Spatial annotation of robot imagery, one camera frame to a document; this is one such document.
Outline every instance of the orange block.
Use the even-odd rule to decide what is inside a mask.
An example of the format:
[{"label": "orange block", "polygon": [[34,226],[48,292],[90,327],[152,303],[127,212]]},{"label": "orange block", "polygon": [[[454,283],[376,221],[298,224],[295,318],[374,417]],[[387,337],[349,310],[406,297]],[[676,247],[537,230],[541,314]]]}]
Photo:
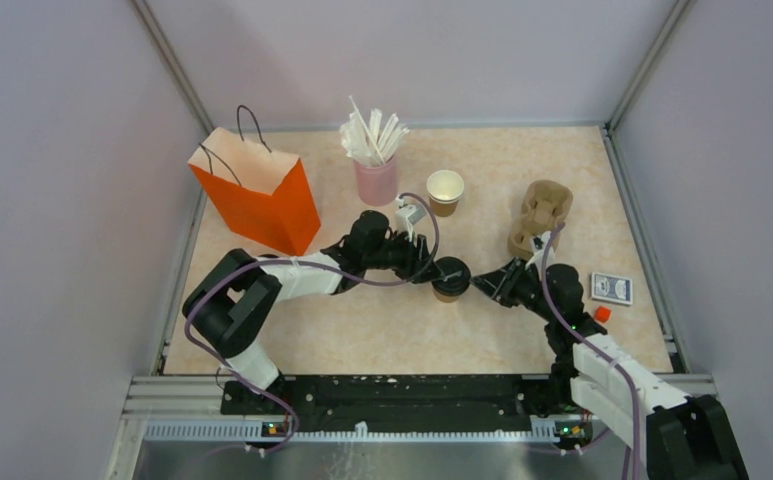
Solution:
[{"label": "orange block", "polygon": [[613,311],[607,307],[598,307],[595,310],[595,315],[593,315],[593,317],[595,317],[595,320],[599,323],[607,323],[610,320],[610,315],[612,313]]}]

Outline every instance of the cable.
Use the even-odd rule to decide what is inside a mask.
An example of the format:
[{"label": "cable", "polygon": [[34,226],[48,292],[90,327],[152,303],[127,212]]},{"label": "cable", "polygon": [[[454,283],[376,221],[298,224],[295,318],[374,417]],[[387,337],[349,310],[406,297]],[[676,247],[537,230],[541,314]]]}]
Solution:
[{"label": "cable", "polygon": [[[406,280],[398,280],[398,281],[394,281],[394,282],[375,282],[373,280],[366,280],[366,279],[364,279],[362,277],[358,277],[356,275],[353,275],[353,274],[344,272],[342,270],[339,270],[338,268],[334,268],[334,267],[331,267],[329,265],[324,265],[324,264],[321,264],[321,263],[310,262],[310,261],[306,261],[306,260],[297,260],[295,263],[297,263],[298,265],[304,266],[304,267],[314,267],[314,268],[320,268],[322,270],[327,270],[328,272],[333,272],[333,273],[342,275],[343,277],[349,278],[349,279],[351,279],[351,280],[353,280],[355,282],[363,283],[363,284],[366,284],[366,285],[372,285],[372,286],[376,286],[376,287],[396,287],[398,285],[404,285],[404,284],[406,284],[408,282],[411,282],[417,275],[420,275],[421,273],[423,273],[424,270],[426,270],[433,263],[433,259],[435,258],[436,253],[439,251],[439,224],[436,221],[436,216],[433,214],[433,210],[430,208],[430,205],[428,205],[427,202],[422,197],[420,197],[419,195],[416,195],[414,193],[410,193],[410,192],[404,192],[404,193],[398,195],[398,198],[403,198],[403,197],[414,198],[418,202],[421,203],[422,207],[424,207],[424,209],[427,211],[427,214],[430,215],[430,220],[433,222],[433,235],[434,235],[433,249],[430,252],[430,257],[428,258],[427,263],[425,264],[425,266],[422,269],[420,269],[418,272],[416,272],[414,275],[410,276]],[[242,385],[244,385],[246,388],[250,389],[251,391],[255,392],[256,394],[264,396],[265,398],[271,400],[272,402],[276,403],[277,405],[280,405],[280,407],[282,407],[284,410],[286,410],[286,412],[289,413],[289,415],[292,416],[292,429],[289,430],[288,434],[283,438],[283,440],[280,441],[280,443],[278,443],[277,445],[269,448],[268,450],[265,450],[266,454],[275,452],[278,449],[283,448],[283,446],[286,443],[288,443],[289,440],[291,440],[292,437],[298,432],[298,428],[299,428],[299,424],[300,424],[300,419],[298,418],[298,414],[295,413],[295,411],[292,409],[292,407],[288,403],[284,402],[280,398],[278,398],[278,397],[272,395],[271,393],[269,393],[269,392],[267,392],[267,391],[257,387],[256,385],[252,384],[246,378],[242,377],[237,371],[233,370],[230,367],[230,364],[227,363],[227,360],[225,360],[221,355],[219,355],[218,352],[216,352],[209,345],[207,345],[204,342],[198,340],[194,336],[194,334],[192,334],[192,324],[195,321],[195,317],[197,316],[197,313],[199,311],[201,311],[201,309],[207,304],[207,302],[209,302],[209,299],[214,297],[222,289],[226,288],[230,284],[230,282],[232,282],[236,278],[238,278],[241,275],[245,274],[246,272],[248,272],[250,270],[253,270],[254,268],[260,267],[260,266],[267,266],[267,265],[292,265],[292,264],[293,264],[293,262],[291,260],[289,260],[289,259],[286,259],[286,258],[269,258],[269,259],[262,259],[262,260],[257,260],[257,261],[251,262],[251,263],[249,263],[249,264],[247,264],[247,265],[237,269],[236,271],[234,271],[233,273],[231,273],[230,275],[228,275],[224,279],[222,279],[220,282],[218,282],[218,284],[216,284],[214,287],[212,287],[206,293],[206,295],[204,295],[203,297],[201,297],[200,300],[198,300],[198,302],[195,304],[194,307],[192,307],[192,309],[189,311],[189,314],[186,316],[186,325],[184,327],[186,338],[190,342],[192,342],[193,344],[197,345],[199,348],[201,348],[202,350],[204,350],[205,352],[210,354],[213,358],[218,360],[222,365],[227,367],[227,369],[230,370],[230,373],[233,375],[233,377],[236,378],[236,380],[239,381],[239,383],[241,383]],[[205,458],[208,458],[208,457],[214,455],[215,453],[221,452],[223,450],[227,450],[229,448],[233,448],[234,446],[235,447],[240,447],[238,444],[236,444],[236,445],[226,445],[224,447],[218,447],[218,448],[213,449],[213,450],[211,450],[210,452],[208,452],[208,453],[206,453],[204,455],[201,455],[200,457],[198,457],[198,459],[196,459],[192,463],[196,463],[199,460],[203,460]],[[174,478],[179,478],[180,475],[184,471],[186,471],[186,470],[187,470],[187,468],[184,467],[177,475],[175,475]]]},{"label": "cable", "polygon": [[625,447],[625,464],[622,465],[622,480],[627,480],[627,468],[630,466],[630,447]]},{"label": "cable", "polygon": [[223,163],[224,166],[227,167],[227,170],[229,170],[230,173],[233,174],[233,178],[236,179],[236,183],[238,183],[240,187],[242,186],[242,182],[239,181],[239,177],[236,176],[236,172],[234,172],[233,169],[230,168],[230,165],[227,165],[227,162],[225,162],[221,157],[219,157],[217,153],[215,153],[212,150],[206,148],[206,145],[204,145],[202,143],[200,143],[199,145],[203,149],[203,153],[206,154],[206,158],[209,160],[209,173],[210,174],[215,175],[212,172],[212,157],[209,156],[209,154],[211,153],[213,157],[217,158],[219,162]]},{"label": "cable", "polygon": [[239,108],[236,109],[236,127],[239,129],[239,138],[242,139],[242,141],[245,141],[245,135],[242,133],[242,121],[239,117],[239,114],[242,113],[242,109],[245,109],[248,111],[248,113],[251,114],[251,118],[254,119],[254,125],[256,125],[256,133],[259,135],[259,141],[262,142],[263,145],[265,145],[265,148],[268,149],[268,152],[271,153],[271,148],[268,146],[267,143],[265,143],[265,140],[262,139],[262,130],[259,129],[259,122],[256,121],[256,115],[254,115],[253,110],[250,108],[239,105]]},{"label": "cable", "polygon": [[[560,231],[565,226],[565,222],[561,222],[557,228],[551,232],[551,238],[548,239],[548,245],[553,245],[554,239],[557,237],[557,235],[559,235]],[[550,250],[550,248],[546,248],[542,254],[542,293],[545,295],[545,301],[548,303],[548,307],[550,307],[551,312],[554,314],[554,317],[556,317],[557,321],[559,321],[560,324],[570,334],[572,334],[574,338],[576,338],[580,343],[589,347],[608,363],[613,363],[613,357],[607,355],[603,350],[596,347],[595,344],[584,338],[583,335],[573,329],[571,325],[566,322],[566,319],[563,318],[563,316],[560,314],[560,311],[557,310],[556,305],[554,305],[554,301],[551,299],[551,291],[548,289],[548,275],[546,274],[548,266],[548,252]],[[631,378],[630,374],[627,373],[627,371],[619,364],[615,365],[615,369],[619,371],[622,378],[624,378],[625,383],[627,383],[627,386],[630,388],[631,402],[633,404],[633,480],[639,480],[639,459],[640,452],[642,451],[642,439],[640,438],[641,435],[639,432],[639,395],[636,393],[636,384],[634,384],[633,378]]]}]

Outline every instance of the gray wall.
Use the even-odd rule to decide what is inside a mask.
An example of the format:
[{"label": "gray wall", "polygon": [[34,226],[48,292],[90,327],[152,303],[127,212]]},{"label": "gray wall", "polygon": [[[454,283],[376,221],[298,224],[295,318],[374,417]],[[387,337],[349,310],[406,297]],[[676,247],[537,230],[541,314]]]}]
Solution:
[{"label": "gray wall", "polygon": [[596,122],[673,0],[151,0],[219,125],[337,126],[353,94],[427,124]]},{"label": "gray wall", "polygon": [[702,1],[621,130],[689,356],[773,478],[773,2]]},{"label": "gray wall", "polygon": [[127,2],[0,2],[0,478],[99,478],[197,194]]}]

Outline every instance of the marble tabletop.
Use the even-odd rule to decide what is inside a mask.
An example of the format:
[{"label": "marble tabletop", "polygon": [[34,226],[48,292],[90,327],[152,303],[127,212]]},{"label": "marble tabletop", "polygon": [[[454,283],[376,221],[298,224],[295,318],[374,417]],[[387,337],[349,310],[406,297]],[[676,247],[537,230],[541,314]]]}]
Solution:
[{"label": "marble tabletop", "polygon": [[[366,210],[356,194],[351,160],[338,132],[265,135],[276,150],[299,154],[322,226],[309,252],[338,241]],[[633,357],[653,371],[671,371],[663,334],[598,127],[413,130],[397,154],[400,191],[425,195],[425,181],[450,169],[465,179],[454,215],[439,219],[440,255],[463,259],[473,274],[510,259],[507,234],[528,185],[550,179],[569,187],[574,202],[557,261],[574,265],[588,291],[593,271],[630,277],[632,306],[612,310],[606,327]],[[392,218],[394,207],[376,208]],[[429,219],[418,224],[432,241]],[[233,248],[276,253],[230,232],[207,201],[186,279],[190,293]],[[390,272],[367,278],[394,279]],[[585,298],[588,311],[600,304]],[[217,362],[191,345],[180,316],[166,374],[213,374]],[[553,353],[544,321],[523,309],[493,303],[472,288],[457,302],[436,300],[430,285],[366,285],[337,296],[303,297],[274,306],[259,335],[286,374],[545,373]]]}]

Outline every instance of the purple cable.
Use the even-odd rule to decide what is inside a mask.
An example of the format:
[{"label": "purple cable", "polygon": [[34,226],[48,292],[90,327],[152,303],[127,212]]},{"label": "purple cable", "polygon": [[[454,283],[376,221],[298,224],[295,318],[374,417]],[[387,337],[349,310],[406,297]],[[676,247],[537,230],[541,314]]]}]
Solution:
[{"label": "purple cable", "polygon": [[[553,245],[554,239],[565,226],[565,222],[562,222],[551,232],[551,238],[548,239],[547,243],[548,245]],[[542,254],[542,293],[545,295],[545,301],[548,303],[548,307],[551,308],[551,312],[554,314],[554,317],[557,318],[557,321],[559,321],[574,338],[589,347],[608,363],[612,364],[615,359],[596,347],[595,344],[584,338],[583,335],[578,333],[575,329],[571,328],[571,325],[566,322],[566,319],[563,318],[560,311],[557,310],[556,305],[554,305],[554,300],[551,299],[551,291],[548,289],[548,275],[546,274],[549,251],[550,249],[546,248],[545,252]],[[630,374],[619,364],[615,365],[615,369],[619,371],[622,378],[624,378],[625,383],[627,383],[627,386],[630,388],[630,397],[633,404],[633,480],[639,480],[639,458],[641,452],[641,438],[639,434],[639,395],[636,393],[636,384],[633,383],[633,378],[631,378]]]},{"label": "purple cable", "polygon": [[[427,260],[427,264],[425,264],[425,266],[423,268],[421,268],[418,272],[416,272],[416,275],[420,275],[422,272],[424,272],[424,270],[427,269],[427,267],[430,266],[430,264],[433,263],[433,259],[436,258],[436,253],[439,251],[439,223],[436,221],[436,216],[433,214],[433,210],[430,208],[430,205],[428,205],[427,202],[425,202],[422,197],[420,197],[420,196],[418,196],[418,195],[416,195],[414,193],[410,193],[410,192],[404,192],[404,193],[398,195],[398,198],[403,198],[403,197],[414,198],[419,203],[421,203],[421,205],[427,211],[427,214],[430,216],[431,222],[433,223],[433,249],[430,251],[430,257]],[[189,311],[189,314],[186,316],[186,326],[184,328],[185,334],[186,334],[186,338],[190,342],[192,342],[195,345],[197,345],[198,347],[200,347],[203,351],[205,351],[206,353],[210,354],[213,358],[218,360],[218,362],[220,362],[222,365],[227,367],[227,370],[230,371],[230,373],[233,375],[233,377],[236,378],[236,380],[239,381],[239,383],[241,383],[245,387],[249,388],[253,392],[256,392],[258,395],[262,395],[265,398],[271,400],[272,402],[280,405],[292,417],[292,429],[289,431],[289,434],[286,435],[283,438],[283,440],[280,441],[280,443],[278,443],[277,445],[275,445],[275,446],[269,448],[268,450],[266,450],[265,451],[266,454],[275,452],[278,449],[283,448],[283,446],[285,446],[289,442],[289,440],[291,440],[292,437],[298,432],[298,428],[299,428],[298,424],[300,423],[300,420],[298,418],[298,414],[295,413],[295,411],[292,409],[292,407],[288,403],[284,402],[283,400],[281,400],[280,398],[276,397],[275,395],[273,395],[273,394],[271,394],[269,392],[266,392],[265,390],[263,390],[263,389],[257,387],[256,385],[252,384],[246,378],[242,377],[238,372],[236,372],[235,370],[230,368],[230,364],[227,363],[227,361],[221,355],[219,355],[218,352],[213,350],[212,347],[210,347],[209,345],[207,345],[204,342],[198,340],[192,334],[192,324],[195,321],[195,317],[197,316],[197,312],[201,311],[201,309],[207,304],[207,302],[209,302],[210,298],[214,297],[218,292],[220,292],[222,289],[226,288],[227,285],[230,284],[230,282],[232,282],[233,280],[235,280],[239,276],[243,275],[244,273],[246,273],[246,272],[248,272],[250,270],[253,270],[254,268],[261,267],[261,266],[267,266],[267,265],[294,265],[295,263],[297,263],[298,265],[304,266],[304,267],[314,267],[314,268],[320,268],[322,270],[327,270],[328,272],[332,272],[332,273],[336,273],[338,275],[342,275],[343,277],[349,278],[349,279],[351,279],[351,280],[353,280],[355,282],[363,283],[365,285],[372,285],[372,286],[375,286],[375,287],[397,287],[399,285],[404,285],[404,284],[412,281],[414,276],[415,276],[415,275],[414,276],[410,276],[406,280],[397,280],[397,281],[394,281],[394,282],[376,282],[374,280],[366,280],[365,278],[358,277],[356,275],[353,275],[353,274],[350,274],[350,273],[347,273],[347,272],[343,272],[342,270],[340,270],[338,268],[331,267],[330,265],[323,265],[321,263],[309,262],[309,261],[306,261],[306,260],[298,260],[297,262],[292,262],[292,260],[289,260],[289,259],[286,259],[286,258],[262,259],[262,260],[257,260],[255,262],[251,262],[251,263],[249,263],[249,264],[239,268],[238,270],[234,271],[230,275],[227,275],[226,277],[224,277],[223,280],[221,280],[220,282],[218,282],[217,285],[212,287],[206,293],[206,295],[201,297],[201,299],[198,300],[198,302],[195,304],[195,306],[192,307],[192,309]],[[195,459],[191,463],[192,464],[193,463],[197,463],[198,461],[205,460],[206,458],[209,458],[209,457],[211,457],[212,455],[215,455],[218,452],[221,452],[223,450],[227,450],[227,449],[230,449],[230,448],[234,448],[234,447],[241,448],[241,445],[239,445],[239,444],[224,445],[224,446],[215,448],[215,449],[210,450],[209,452],[201,455],[200,457],[198,457],[197,459]],[[190,469],[190,465],[187,465],[186,467],[184,467],[180,471],[180,473],[175,475],[175,478],[179,478],[184,472],[186,472],[189,469]]]},{"label": "purple cable", "polygon": [[625,447],[625,464],[622,465],[622,480],[627,480],[627,467],[630,466],[630,447]]}]

